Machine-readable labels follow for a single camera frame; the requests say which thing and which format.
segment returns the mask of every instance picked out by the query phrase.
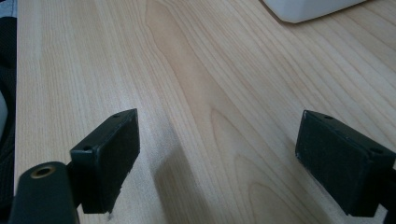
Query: dark fabric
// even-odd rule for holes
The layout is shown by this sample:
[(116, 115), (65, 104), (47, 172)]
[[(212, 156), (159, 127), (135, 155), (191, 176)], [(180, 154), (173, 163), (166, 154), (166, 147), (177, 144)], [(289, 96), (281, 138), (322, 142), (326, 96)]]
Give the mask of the dark fabric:
[(17, 19), (0, 19), (0, 91), (7, 121), (0, 140), (0, 223), (7, 220), (14, 190), (15, 107), (17, 86)]

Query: wood grain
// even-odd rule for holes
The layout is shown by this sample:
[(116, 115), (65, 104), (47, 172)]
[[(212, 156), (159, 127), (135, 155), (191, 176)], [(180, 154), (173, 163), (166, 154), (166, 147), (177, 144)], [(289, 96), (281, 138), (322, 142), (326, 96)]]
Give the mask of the wood grain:
[(293, 25), (259, 0), (20, 0), (15, 176), (137, 108), (113, 214), (82, 223), (380, 223), (347, 217), (293, 151), (304, 109), (396, 148), (394, 11)]

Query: light wood surface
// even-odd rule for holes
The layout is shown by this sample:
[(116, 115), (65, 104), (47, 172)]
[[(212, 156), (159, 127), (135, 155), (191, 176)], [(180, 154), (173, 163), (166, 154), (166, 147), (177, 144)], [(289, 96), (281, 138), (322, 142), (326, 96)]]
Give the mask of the light wood surface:
[(259, 0), (20, 0), (15, 175), (137, 108), (114, 212), (82, 223), (381, 223), (347, 217), (294, 147), (311, 109), (396, 148), (395, 11), (292, 25)]

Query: metal grommet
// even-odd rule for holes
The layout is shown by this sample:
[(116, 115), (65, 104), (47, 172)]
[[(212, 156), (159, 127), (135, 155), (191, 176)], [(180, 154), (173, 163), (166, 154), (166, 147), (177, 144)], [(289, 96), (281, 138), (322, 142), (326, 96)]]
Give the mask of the metal grommet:
[(52, 166), (52, 165), (42, 166), (42, 167), (37, 168), (36, 170), (34, 170), (30, 174), (30, 177), (32, 177), (33, 179), (43, 178), (43, 177), (46, 177), (48, 175), (51, 175), (53, 172), (55, 172), (55, 170), (56, 170), (55, 166)]

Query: screw hole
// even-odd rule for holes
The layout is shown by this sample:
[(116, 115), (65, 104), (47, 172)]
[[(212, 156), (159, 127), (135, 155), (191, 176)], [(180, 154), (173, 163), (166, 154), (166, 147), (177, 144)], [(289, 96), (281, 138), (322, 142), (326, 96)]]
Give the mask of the screw hole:
[(84, 150), (84, 151), (88, 151), (88, 150), (91, 150), (92, 149), (92, 147), (91, 146), (85, 146), (82, 150)]
[(376, 154), (382, 154), (382, 153), (384, 153), (384, 151), (382, 151), (381, 149), (376, 148), (376, 147), (370, 147), (370, 151), (372, 151), (372, 152), (374, 152), (374, 153), (376, 153)]
[(53, 172), (55, 172), (54, 166), (44, 166), (33, 171), (30, 174), (30, 177), (32, 177), (33, 179), (39, 179), (51, 175)]

